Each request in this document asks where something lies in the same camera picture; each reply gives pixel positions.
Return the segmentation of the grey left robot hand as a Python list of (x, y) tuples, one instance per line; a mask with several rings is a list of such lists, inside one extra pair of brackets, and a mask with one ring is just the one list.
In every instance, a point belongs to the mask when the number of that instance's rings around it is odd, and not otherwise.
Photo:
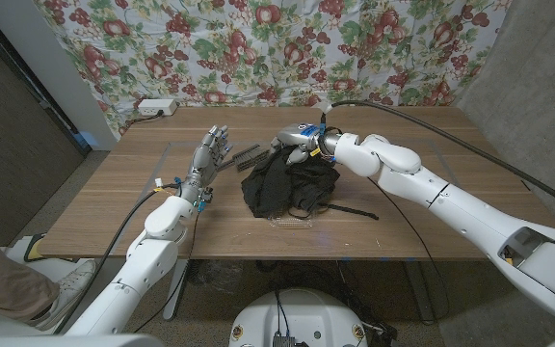
[(194, 203), (203, 189), (215, 179), (218, 168), (230, 151), (227, 137), (227, 125), (213, 125), (204, 135), (194, 151), (187, 175), (180, 185), (181, 198)]

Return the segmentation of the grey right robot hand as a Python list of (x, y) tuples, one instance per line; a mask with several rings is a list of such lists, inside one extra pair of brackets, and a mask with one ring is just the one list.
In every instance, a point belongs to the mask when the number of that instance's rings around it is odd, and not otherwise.
[(286, 160), (286, 165), (299, 164), (309, 156), (329, 154), (325, 143), (325, 127), (312, 123), (293, 123), (282, 128), (270, 142), (269, 154), (284, 147), (295, 147)]

